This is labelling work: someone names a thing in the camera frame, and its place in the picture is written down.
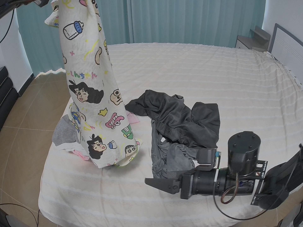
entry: white bedspread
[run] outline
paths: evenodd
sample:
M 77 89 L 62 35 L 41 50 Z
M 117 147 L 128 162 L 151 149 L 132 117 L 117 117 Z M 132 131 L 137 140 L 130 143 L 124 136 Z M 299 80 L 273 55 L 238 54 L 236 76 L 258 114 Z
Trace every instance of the white bedspread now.
M 303 139 L 303 92 L 281 65 L 261 52 L 194 44 L 121 44 L 109 46 L 116 80 L 128 103 L 146 89 L 217 103 L 221 127 L 218 150 L 227 166 L 227 141 L 241 131 L 261 138 L 259 159 L 268 167 L 287 161 Z M 41 179 L 39 208 L 62 226 L 231 226 L 212 196 L 180 199 L 144 184 L 152 177 L 151 125 L 148 117 L 133 124 L 144 142 L 125 167 L 98 169 L 51 145 Z M 260 211 L 252 196 L 237 196 L 227 214 L 247 218 Z

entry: tile floor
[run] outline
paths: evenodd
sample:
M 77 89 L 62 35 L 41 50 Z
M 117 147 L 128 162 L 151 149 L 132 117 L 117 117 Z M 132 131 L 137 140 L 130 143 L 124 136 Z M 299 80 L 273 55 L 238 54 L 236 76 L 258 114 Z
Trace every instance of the tile floor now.
M 40 178 L 51 145 L 53 131 L 69 100 L 65 73 L 40 75 L 26 89 L 0 131 L 0 203 L 29 208 L 37 218 Z M 303 189 L 292 194 L 278 209 L 234 227 L 276 226 L 295 204 L 303 200 Z M 33 216 L 19 206 L 1 208 L 29 226 Z M 40 214 L 39 226 L 57 225 Z

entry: pink garment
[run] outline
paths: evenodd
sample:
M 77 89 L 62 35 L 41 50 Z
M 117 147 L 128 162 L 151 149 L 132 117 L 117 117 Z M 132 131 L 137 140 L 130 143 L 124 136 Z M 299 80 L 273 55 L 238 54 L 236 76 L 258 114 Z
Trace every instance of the pink garment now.
M 140 120 L 138 119 L 138 117 L 135 114 L 133 114 L 133 113 L 131 113 L 129 111 L 126 111 L 126 115 L 127 115 L 127 119 L 128 119 L 128 121 L 129 121 L 130 124 L 132 124 L 132 123 L 139 123 L 140 122 Z
M 87 156 L 84 156 L 80 151 L 74 150 L 72 153 L 76 154 L 77 156 L 81 157 L 84 161 L 88 161 L 90 158 Z

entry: blue bottle cap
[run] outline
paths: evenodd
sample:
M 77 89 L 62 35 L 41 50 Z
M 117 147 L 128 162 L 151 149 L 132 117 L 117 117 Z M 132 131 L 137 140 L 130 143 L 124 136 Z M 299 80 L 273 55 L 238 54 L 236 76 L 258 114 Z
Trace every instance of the blue bottle cap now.
M 80 22 L 80 21 L 75 21 L 75 22 L 74 22 L 74 27 L 75 27 L 75 29 L 76 29 L 76 31 L 77 31 L 78 33 L 82 33 L 82 28 L 81 28 L 81 25 L 80 25 L 79 22 Z

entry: black hair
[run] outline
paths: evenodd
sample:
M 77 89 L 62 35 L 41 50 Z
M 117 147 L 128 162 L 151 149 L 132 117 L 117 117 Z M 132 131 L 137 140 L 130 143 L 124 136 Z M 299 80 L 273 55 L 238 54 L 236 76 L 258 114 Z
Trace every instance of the black hair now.
M 98 104 L 101 102 L 101 99 L 104 96 L 103 90 L 98 91 L 97 89 L 88 87 L 85 82 L 80 82 L 77 85 L 74 81 L 69 80 L 69 82 L 71 83 L 71 85 L 69 85 L 68 87 L 74 94 L 77 94 L 75 91 L 76 88 L 79 90 L 83 89 L 85 92 L 89 94 L 86 100 L 88 103 Z
M 97 141 L 99 141 L 101 144 L 103 144 L 102 139 L 97 136 L 95 138 L 95 135 L 92 135 L 92 140 L 88 140 L 86 143 L 89 145 L 89 155 L 93 158 L 93 159 L 97 159 L 99 160 L 103 154 L 103 151 L 97 151 L 93 149 L 93 144 L 96 143 Z
M 132 147 L 135 147 L 135 146 L 134 146 L 134 145 L 125 146 L 125 153 L 127 154 L 127 150 L 128 150 L 129 148 L 132 148 Z

